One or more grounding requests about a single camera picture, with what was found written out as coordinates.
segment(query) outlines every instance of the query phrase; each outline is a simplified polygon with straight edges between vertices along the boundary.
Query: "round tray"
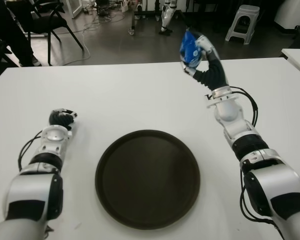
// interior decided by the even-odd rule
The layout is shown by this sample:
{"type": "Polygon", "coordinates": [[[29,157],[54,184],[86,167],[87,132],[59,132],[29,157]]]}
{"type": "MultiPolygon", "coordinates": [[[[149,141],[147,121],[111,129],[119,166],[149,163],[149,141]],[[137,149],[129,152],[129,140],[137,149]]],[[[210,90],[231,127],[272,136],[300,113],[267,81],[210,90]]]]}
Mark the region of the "round tray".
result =
{"type": "Polygon", "coordinates": [[[95,174],[104,209],[135,229],[164,228],[183,217],[200,187],[197,161],[176,137],[156,130],[129,133],[111,144],[95,174]]]}

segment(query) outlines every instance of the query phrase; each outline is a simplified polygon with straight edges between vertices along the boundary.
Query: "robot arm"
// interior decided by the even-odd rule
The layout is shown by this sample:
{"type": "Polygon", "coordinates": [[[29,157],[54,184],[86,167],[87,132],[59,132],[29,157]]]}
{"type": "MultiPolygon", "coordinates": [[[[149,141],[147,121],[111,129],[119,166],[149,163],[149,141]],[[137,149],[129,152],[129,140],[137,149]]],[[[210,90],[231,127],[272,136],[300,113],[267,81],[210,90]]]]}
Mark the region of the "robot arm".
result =
{"type": "Polygon", "coordinates": [[[214,46],[204,35],[195,35],[195,43],[203,49],[209,70],[201,72],[184,62],[183,69],[212,91],[209,107],[215,106],[215,118],[223,126],[224,136],[239,160],[253,209],[272,218],[285,240],[300,240],[300,177],[244,119],[236,102],[238,96],[228,85],[214,46]]]}
{"type": "Polygon", "coordinates": [[[52,111],[49,126],[29,165],[12,180],[3,201],[0,240],[42,240],[48,221],[56,219],[63,206],[60,172],[72,135],[69,124],[77,117],[66,109],[52,111]]]}

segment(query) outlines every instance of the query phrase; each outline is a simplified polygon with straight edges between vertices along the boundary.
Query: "wall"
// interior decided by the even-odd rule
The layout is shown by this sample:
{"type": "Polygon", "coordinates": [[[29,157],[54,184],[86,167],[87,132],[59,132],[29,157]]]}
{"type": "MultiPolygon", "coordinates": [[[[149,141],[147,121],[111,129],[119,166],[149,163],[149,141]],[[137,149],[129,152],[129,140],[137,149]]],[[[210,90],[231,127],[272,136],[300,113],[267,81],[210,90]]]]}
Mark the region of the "wall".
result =
{"type": "Polygon", "coordinates": [[[274,21],[284,29],[300,25],[300,0],[285,0],[279,7],[274,21]]]}

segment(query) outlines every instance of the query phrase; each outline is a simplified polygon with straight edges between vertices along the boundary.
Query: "black pants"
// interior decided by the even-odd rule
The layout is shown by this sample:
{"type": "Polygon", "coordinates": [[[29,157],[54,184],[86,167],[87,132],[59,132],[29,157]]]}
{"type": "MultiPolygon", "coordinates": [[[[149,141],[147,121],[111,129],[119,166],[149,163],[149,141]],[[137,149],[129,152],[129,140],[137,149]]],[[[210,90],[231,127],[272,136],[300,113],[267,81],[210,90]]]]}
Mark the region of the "black pants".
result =
{"type": "Polygon", "coordinates": [[[23,66],[33,66],[32,56],[34,52],[31,45],[13,20],[4,0],[0,0],[0,39],[10,46],[23,66]]]}

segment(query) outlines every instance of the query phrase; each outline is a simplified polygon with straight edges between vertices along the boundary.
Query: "robot leg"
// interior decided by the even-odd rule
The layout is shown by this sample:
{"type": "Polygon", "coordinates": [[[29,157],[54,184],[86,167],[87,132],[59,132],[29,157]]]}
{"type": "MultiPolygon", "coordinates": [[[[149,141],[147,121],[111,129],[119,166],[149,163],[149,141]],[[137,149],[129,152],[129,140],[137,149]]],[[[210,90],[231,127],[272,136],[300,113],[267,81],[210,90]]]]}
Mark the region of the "robot leg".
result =
{"type": "Polygon", "coordinates": [[[159,34],[161,35],[170,35],[172,31],[168,29],[168,25],[174,16],[174,13],[177,8],[177,0],[171,0],[171,3],[168,5],[168,1],[165,1],[165,5],[162,7],[162,26],[159,34]]]}

